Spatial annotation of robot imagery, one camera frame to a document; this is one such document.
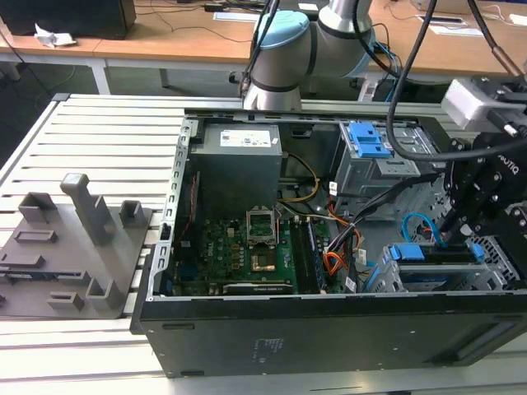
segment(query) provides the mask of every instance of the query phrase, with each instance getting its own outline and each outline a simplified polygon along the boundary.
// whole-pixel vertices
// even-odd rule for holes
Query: paper
[[[52,33],[51,31],[44,30],[40,28],[35,23],[35,38],[43,45],[55,48],[64,45],[72,45],[77,42],[72,38],[72,35],[69,33]]]
[[[319,10],[316,4],[311,4],[310,2],[299,2],[298,7],[302,11],[318,11]]]
[[[220,133],[220,146],[269,148],[271,136],[267,130],[224,130]]]
[[[216,21],[256,22],[259,14],[244,14],[243,12],[214,12],[213,19]]]
[[[430,30],[437,35],[464,35],[467,37],[483,37],[483,33],[474,28],[457,28],[445,26],[430,26]]]
[[[515,25],[527,26],[527,16],[510,14],[509,17]]]

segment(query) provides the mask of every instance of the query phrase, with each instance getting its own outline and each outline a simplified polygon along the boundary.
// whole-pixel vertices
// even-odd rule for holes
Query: black cable
[[[389,31],[388,31],[388,26],[385,25],[385,24],[382,23],[382,22],[379,22],[379,23],[375,23],[374,25],[371,25],[371,28],[373,29],[373,28],[376,27],[376,26],[382,26],[382,27],[385,28],[385,32],[386,32],[386,45],[387,45],[388,50],[391,52],[391,49],[390,49],[391,47],[389,46]]]
[[[356,32],[359,32],[360,29],[359,29],[359,24],[358,24],[358,20],[357,20],[357,11],[358,11],[358,3],[359,3],[360,0],[353,0],[353,1],[354,1],[354,3],[352,4],[352,24],[353,24],[353,29]],[[370,56],[370,58],[375,63],[377,63],[382,70],[384,70],[386,72],[386,76],[383,78],[382,83],[384,83],[384,81],[386,80],[388,75],[391,75],[392,77],[395,77],[395,78],[399,78],[400,77],[401,74],[397,73],[391,67],[392,66],[391,62],[390,62],[390,66],[388,67],[377,57],[377,55],[370,49],[370,46],[368,45],[368,43],[362,38],[362,34],[357,34],[357,39],[358,39],[359,44],[361,45],[361,47],[368,54],[368,56]],[[401,68],[403,68],[403,63],[401,62],[400,57],[397,56],[397,55],[395,55],[395,56],[399,60]],[[436,86],[436,85],[444,85],[445,84],[444,82],[426,82],[426,81],[412,80],[410,78],[406,78],[406,82],[411,82],[411,83],[416,84],[416,85],[425,85],[425,86]]]
[[[2,36],[2,39],[5,41],[5,43],[7,44],[7,46],[11,49],[11,51],[16,55],[17,58],[20,59],[20,61],[26,65],[27,69],[30,71],[31,74],[33,74],[33,77],[37,80],[37,82],[39,83],[40,87],[42,89],[44,89],[44,91],[46,92],[46,94],[51,97],[51,94],[48,92],[48,89],[46,88],[46,86],[44,85],[44,83],[40,80],[40,78],[38,78],[35,74],[35,72],[31,69],[29,63],[27,63],[23,58],[22,56],[20,56],[20,54],[13,48],[13,46],[11,45],[11,43],[9,41],[7,41],[7,38],[6,36],[2,33],[2,30],[0,30],[0,35]]]
[[[483,37],[485,37],[485,40],[487,41],[487,44],[491,49],[495,49],[497,47],[497,43],[494,40],[494,37],[492,37],[492,34],[490,30],[487,27],[487,24],[483,20],[483,17],[479,13],[478,6],[474,2],[474,0],[467,0],[467,3],[469,4],[470,11],[472,12],[472,15],[474,16],[474,19],[478,23],[479,29],[483,33]]]
[[[188,8],[188,9],[185,9],[185,10],[172,10],[172,11],[138,12],[137,15],[172,14],[172,13],[175,13],[175,12],[191,12],[191,11],[196,11],[199,8],[203,8],[203,6],[197,6],[197,7],[194,7],[194,8],[189,8],[189,7],[184,7],[184,8]]]
[[[359,21],[357,19],[357,13],[359,9],[359,1],[360,0],[353,0],[352,4],[352,23],[353,23],[353,30],[355,31],[355,35],[361,44],[361,47],[366,51],[368,56],[373,59],[377,65],[379,65],[380,68],[382,68],[385,72],[389,73],[391,76],[395,78],[399,78],[399,74],[396,73],[392,68],[386,66],[382,60],[377,58],[377,55],[370,49],[370,45],[364,40],[362,37],[361,29],[359,28]]]
[[[387,2],[387,3],[385,4],[385,9],[388,8],[389,13],[392,14],[392,17],[393,17],[394,19],[397,19],[398,21],[407,21],[408,19],[413,19],[413,18],[415,18],[415,15],[412,15],[412,16],[406,16],[406,17],[404,17],[404,18],[401,18],[401,17],[399,17],[399,16],[396,16],[396,15],[394,14],[393,10],[392,10],[392,5],[391,5],[391,3],[392,3],[391,1],[390,1],[390,2]]]
[[[350,222],[350,226],[346,228],[342,233],[340,233],[335,239],[333,239],[333,241],[329,244],[329,251],[338,251],[338,249],[340,249],[344,241],[346,241],[348,237],[353,235],[353,231],[355,230],[355,224],[358,221],[373,214],[375,211],[377,211],[379,207],[385,205],[386,203],[392,202],[406,188],[417,184],[433,183],[443,172],[444,170],[438,173],[424,174],[419,177],[404,179],[391,186],[390,188],[386,189],[385,191],[377,193],[368,202],[366,202],[357,213],[355,213]]]
[[[240,96],[243,96],[243,85],[244,85],[244,82],[245,82],[247,77],[250,77],[250,73],[253,71],[253,67],[256,64],[256,60],[258,59],[258,56],[259,56],[260,51],[261,51],[262,43],[263,43],[263,41],[265,39],[265,36],[266,36],[269,28],[271,27],[271,24],[273,23],[274,16],[276,15],[277,10],[278,10],[278,6],[280,5],[280,0],[268,0],[266,2],[265,7],[262,10],[262,15],[260,16],[260,18],[258,20],[258,24],[256,26],[256,29],[254,30],[254,34],[255,35],[253,35],[253,42],[255,42],[254,37],[256,37],[256,39],[258,38],[259,27],[260,27],[260,25],[262,23],[262,20],[264,18],[264,14],[267,11],[271,1],[273,1],[273,6],[271,7],[271,11],[269,12],[268,19],[265,22],[265,26],[263,27],[262,36],[258,40],[258,43],[255,45],[255,47],[253,49],[253,52],[250,55],[249,64],[247,65],[247,67],[244,70],[244,73],[242,74],[241,83],[240,83]]]
[[[500,47],[496,43],[496,41],[494,40],[494,37],[492,37],[492,34],[490,30],[488,29],[487,24],[485,23],[485,20],[483,19],[483,17],[481,16],[481,13],[479,12],[476,2],[474,0],[467,0],[467,2],[469,3],[470,11],[472,11],[472,15],[474,16],[474,19],[478,23],[479,29],[483,33],[483,37],[485,37],[485,40],[487,41],[488,46],[491,47],[492,54],[497,59],[497,61],[512,76],[515,76],[515,77],[523,76],[523,72],[520,70],[520,68],[514,63],[511,57],[503,50],[503,48]]]
[[[177,10],[177,11],[171,11],[171,12],[185,12],[185,11],[195,11],[197,10],[198,8],[201,8],[202,6],[199,6],[199,7],[195,7],[193,9],[189,9],[189,10]],[[154,8],[152,7],[152,10],[154,12],[151,12],[151,13],[154,13],[157,15],[157,17],[159,17],[159,19],[161,19],[166,25],[168,25],[170,27],[170,32],[175,32],[176,30],[183,30],[183,29],[203,29],[203,30],[206,30],[206,31],[210,31],[211,33],[213,33],[214,35],[218,35],[220,37],[222,37],[223,39],[225,40],[229,40],[229,41],[233,41],[235,43],[247,43],[249,42],[250,40],[246,39],[246,40],[242,40],[242,39],[232,39],[230,37],[226,37],[224,35],[222,35],[221,33],[218,33],[217,31],[215,30],[212,30],[212,29],[209,29],[208,27],[205,27],[205,26],[181,26],[181,27],[173,27],[173,25],[171,25],[165,18],[163,18],[163,16],[161,16],[161,14],[165,14],[165,13],[170,13],[170,12],[157,12],[156,10],[154,10]]]
[[[297,214],[298,216],[309,216],[310,213],[308,212],[301,212],[301,211],[298,211],[297,209],[293,208],[293,206],[291,206],[289,203],[285,203],[285,202],[280,202],[280,204],[284,207],[287,207],[289,210],[293,211],[295,214]]]
[[[395,86],[394,97],[392,98],[391,103],[389,104],[388,115],[386,117],[386,136],[388,142],[394,148],[394,150],[405,159],[414,160],[414,161],[425,161],[425,162],[441,162],[449,160],[472,160],[477,158],[486,158],[489,156],[498,156],[506,152],[511,151],[520,151],[527,149],[527,139],[518,138],[513,142],[507,144],[502,144],[500,146],[492,146],[487,149],[478,149],[472,151],[456,151],[456,152],[444,152],[440,154],[418,154],[415,152],[409,152],[404,149],[403,146],[399,144],[394,135],[394,121],[395,121],[395,110],[397,108],[397,103],[399,102],[400,96],[403,93],[403,84],[404,80],[410,73],[412,68],[413,61],[417,56],[417,52],[421,47],[421,43],[425,38],[427,33],[428,25],[432,18],[432,14],[436,7],[437,0],[431,0],[430,5],[428,6],[427,14],[425,15],[424,21],[417,35],[415,44],[413,45],[412,51],[408,56],[408,61],[403,68],[401,77],[399,78],[397,85]]]

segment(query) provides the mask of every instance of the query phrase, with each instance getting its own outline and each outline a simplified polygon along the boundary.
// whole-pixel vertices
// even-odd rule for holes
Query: white cable
[[[507,19],[501,13],[500,6],[498,6],[497,4],[491,4],[490,6],[485,6],[485,7],[480,7],[480,8],[491,8],[491,7],[497,8],[497,12],[498,13],[497,14],[492,14],[490,12],[482,12],[482,16],[484,18],[490,19],[492,21],[501,21],[501,22],[503,22],[503,23],[505,23],[506,25],[509,25],[509,26],[525,27],[525,26],[517,25],[516,23],[511,23],[511,22],[507,21]]]
[[[313,216],[315,218],[323,218],[325,220],[330,220],[330,221],[336,221],[337,218],[333,218],[331,216],[320,216],[318,214],[300,214],[298,212],[294,212],[293,210],[291,210],[289,207],[285,207],[285,206],[282,206],[283,208],[285,208],[287,211],[289,211],[293,216]]]

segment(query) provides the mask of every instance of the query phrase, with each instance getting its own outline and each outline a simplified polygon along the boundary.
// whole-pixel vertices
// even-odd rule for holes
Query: black box
[[[133,0],[2,0],[0,16],[13,35],[33,35],[36,23],[73,38],[122,40],[136,14]]]

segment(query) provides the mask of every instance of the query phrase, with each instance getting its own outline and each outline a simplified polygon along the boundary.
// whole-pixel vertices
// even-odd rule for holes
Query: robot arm
[[[361,1],[357,17],[361,34],[371,45],[375,33],[368,16],[370,4],[371,0]],[[259,37],[268,17],[263,17]],[[277,12],[260,48],[244,109],[300,110],[302,78],[352,76],[370,60],[353,29],[350,0],[331,0],[317,22],[309,22],[301,12]]]

